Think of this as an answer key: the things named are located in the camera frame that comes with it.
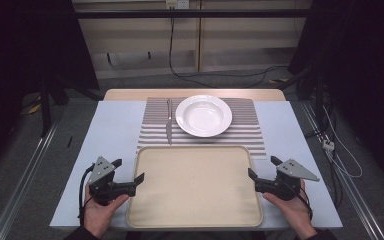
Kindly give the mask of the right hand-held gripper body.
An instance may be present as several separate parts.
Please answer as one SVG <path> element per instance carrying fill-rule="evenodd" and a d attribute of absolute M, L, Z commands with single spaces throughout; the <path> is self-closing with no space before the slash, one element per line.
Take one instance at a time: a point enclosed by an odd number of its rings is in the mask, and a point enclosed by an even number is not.
<path fill-rule="evenodd" d="M 284 201 L 292 200 L 301 191 L 301 180 L 318 182 L 320 178 L 298 163 L 294 159 L 283 161 L 276 167 L 276 177 L 274 180 L 267 180 L 258 177 L 255 183 L 255 191 L 261 193 L 271 193 Z"/>

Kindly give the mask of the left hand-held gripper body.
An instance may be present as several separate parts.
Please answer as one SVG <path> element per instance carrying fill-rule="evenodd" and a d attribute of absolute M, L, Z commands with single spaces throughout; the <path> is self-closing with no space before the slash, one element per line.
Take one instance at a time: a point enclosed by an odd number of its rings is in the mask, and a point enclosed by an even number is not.
<path fill-rule="evenodd" d="M 93 199 L 100 205 L 107 205 L 110 201 L 115 200 L 118 196 L 126 194 L 129 197 L 136 195 L 134 181 L 126 183 L 114 182 L 115 168 L 112 162 L 100 156 L 89 177 L 89 193 Z"/>

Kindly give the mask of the person's left hand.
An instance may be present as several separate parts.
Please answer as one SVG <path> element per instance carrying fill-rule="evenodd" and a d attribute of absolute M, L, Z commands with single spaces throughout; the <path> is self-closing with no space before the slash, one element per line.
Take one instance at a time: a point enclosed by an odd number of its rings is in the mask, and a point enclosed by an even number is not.
<path fill-rule="evenodd" d="M 108 230 L 116 210 L 129 199 L 128 195 L 120 195 L 106 206 L 98 204 L 85 187 L 84 227 L 96 238 L 101 239 Z"/>

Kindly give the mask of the person's right hand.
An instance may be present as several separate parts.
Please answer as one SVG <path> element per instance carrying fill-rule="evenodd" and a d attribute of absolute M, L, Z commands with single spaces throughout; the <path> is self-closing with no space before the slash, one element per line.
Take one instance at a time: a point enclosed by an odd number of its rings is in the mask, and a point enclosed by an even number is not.
<path fill-rule="evenodd" d="M 284 201 L 271 193 L 262 194 L 265 200 L 276 206 L 282 212 L 287 223 L 295 231 L 299 240 L 308 240 L 317 234 L 317 231 L 312 226 L 309 210 L 305 204 L 307 197 L 304 190 L 305 182 L 301 181 L 300 196 L 302 200 L 295 197 L 292 200 Z"/>

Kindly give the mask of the striped placemat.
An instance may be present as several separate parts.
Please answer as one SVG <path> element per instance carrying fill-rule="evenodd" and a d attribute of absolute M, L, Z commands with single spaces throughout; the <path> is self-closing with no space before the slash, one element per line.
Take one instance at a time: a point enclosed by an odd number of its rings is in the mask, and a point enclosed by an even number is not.
<path fill-rule="evenodd" d="M 254 102 L 246 98 L 220 98 L 231 108 L 233 120 L 229 128 L 213 137 L 196 137 L 182 130 L 176 122 L 176 108 L 186 98 L 172 99 L 172 146 L 240 145 L 252 157 L 264 159 L 266 150 Z M 169 146 L 166 137 L 167 99 L 149 98 L 146 102 L 137 149 L 145 146 Z"/>

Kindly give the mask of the beige tray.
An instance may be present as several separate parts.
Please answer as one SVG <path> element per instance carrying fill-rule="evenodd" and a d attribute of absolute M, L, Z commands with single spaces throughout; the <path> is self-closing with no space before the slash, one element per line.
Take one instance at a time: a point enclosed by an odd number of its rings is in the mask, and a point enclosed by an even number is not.
<path fill-rule="evenodd" d="M 263 220 L 242 146 L 144 147 L 127 223 L 138 229 L 247 228 Z"/>

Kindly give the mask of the silver table knife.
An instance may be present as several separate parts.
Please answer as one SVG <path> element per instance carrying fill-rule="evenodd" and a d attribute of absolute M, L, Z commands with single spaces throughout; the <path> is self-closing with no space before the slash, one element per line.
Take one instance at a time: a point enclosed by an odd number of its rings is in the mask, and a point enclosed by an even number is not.
<path fill-rule="evenodd" d="M 168 107 L 168 120 L 166 122 L 166 137 L 168 144 L 172 144 L 172 100 L 167 100 L 167 107 Z"/>

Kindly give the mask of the white round plate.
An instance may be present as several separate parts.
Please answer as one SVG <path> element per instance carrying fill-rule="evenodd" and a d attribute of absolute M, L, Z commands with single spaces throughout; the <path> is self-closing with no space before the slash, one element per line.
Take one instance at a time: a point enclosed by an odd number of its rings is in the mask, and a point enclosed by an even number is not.
<path fill-rule="evenodd" d="M 195 95 L 182 100 L 176 108 L 176 122 L 186 133 L 196 137 L 213 137 L 225 132 L 233 113 L 222 99 Z"/>

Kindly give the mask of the black metal stand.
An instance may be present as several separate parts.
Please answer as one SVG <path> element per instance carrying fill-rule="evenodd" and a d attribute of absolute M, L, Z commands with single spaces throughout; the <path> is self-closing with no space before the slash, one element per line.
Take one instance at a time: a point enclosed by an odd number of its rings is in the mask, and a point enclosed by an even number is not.
<path fill-rule="evenodd" d="M 49 90 L 47 87 L 47 79 L 45 77 L 43 77 L 40 82 L 40 101 L 42 110 L 41 136 L 45 137 L 52 126 L 52 118 L 49 104 Z"/>

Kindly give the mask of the dark curtain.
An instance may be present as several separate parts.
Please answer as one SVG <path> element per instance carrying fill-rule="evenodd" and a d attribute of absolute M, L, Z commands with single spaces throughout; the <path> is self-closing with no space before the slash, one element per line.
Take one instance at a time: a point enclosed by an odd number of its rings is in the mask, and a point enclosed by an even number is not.
<path fill-rule="evenodd" d="M 99 87 L 72 0 L 0 0 L 0 155 L 29 93 Z"/>
<path fill-rule="evenodd" d="M 384 0 L 312 0 L 331 17 L 306 19 L 289 71 L 320 56 L 331 96 L 384 171 Z"/>

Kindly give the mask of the black horizontal bar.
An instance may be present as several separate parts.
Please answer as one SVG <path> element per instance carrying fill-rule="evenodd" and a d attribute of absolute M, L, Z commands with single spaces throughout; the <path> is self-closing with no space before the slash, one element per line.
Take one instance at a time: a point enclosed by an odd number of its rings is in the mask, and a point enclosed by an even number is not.
<path fill-rule="evenodd" d="M 267 10 L 106 10 L 77 11 L 79 19 L 113 18 L 294 18 L 316 15 L 309 9 Z"/>

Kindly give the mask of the metal floor rail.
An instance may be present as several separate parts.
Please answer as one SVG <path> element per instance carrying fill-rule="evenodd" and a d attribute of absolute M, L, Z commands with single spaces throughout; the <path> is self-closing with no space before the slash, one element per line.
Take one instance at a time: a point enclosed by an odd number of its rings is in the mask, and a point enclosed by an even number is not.
<path fill-rule="evenodd" d="M 308 118 L 309 123 L 312 126 L 312 129 L 319 132 L 319 134 L 317 135 L 319 141 L 322 142 L 322 140 L 324 139 L 331 140 L 325 132 L 321 131 L 321 127 L 317 125 L 316 113 L 315 113 L 315 110 L 312 109 L 311 104 L 308 102 L 303 102 L 301 103 L 301 106 L 305 112 L 305 115 Z M 363 199 L 363 196 L 361 195 L 360 191 L 358 190 L 357 186 L 353 181 L 353 180 L 361 179 L 361 177 L 363 176 L 362 167 L 360 163 L 357 161 L 357 159 L 354 157 L 354 155 L 348 150 L 348 148 L 345 147 L 343 143 L 341 143 L 341 140 L 339 138 L 337 140 L 337 143 L 340 146 L 342 146 L 344 150 L 347 151 L 347 153 L 351 156 L 351 158 L 356 163 L 356 165 L 359 166 L 359 170 L 360 170 L 359 174 L 353 175 L 349 173 L 340 156 L 336 153 L 333 153 L 333 150 L 329 151 L 329 150 L 323 149 L 323 151 L 327 155 L 329 162 L 335 166 L 334 170 L 337 173 L 341 186 L 343 187 L 343 190 L 346 192 L 363 227 L 368 233 L 369 238 L 371 240 L 384 240 L 384 233 L 381 230 L 381 227 L 376 217 L 374 216 L 370 207 L 367 205 L 366 201 Z"/>
<path fill-rule="evenodd" d="M 40 138 L 21 179 L 18 181 L 10 199 L 3 208 L 0 214 L 0 240 L 6 240 L 49 145 L 54 138 L 57 127 L 58 123 L 53 123 L 46 134 Z"/>

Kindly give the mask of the white wall socket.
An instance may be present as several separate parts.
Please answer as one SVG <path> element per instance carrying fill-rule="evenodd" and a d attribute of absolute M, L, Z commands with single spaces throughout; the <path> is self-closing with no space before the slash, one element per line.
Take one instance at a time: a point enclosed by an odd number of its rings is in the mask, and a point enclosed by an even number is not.
<path fill-rule="evenodd" d="M 189 0 L 165 0 L 167 9 L 187 10 L 190 8 Z"/>

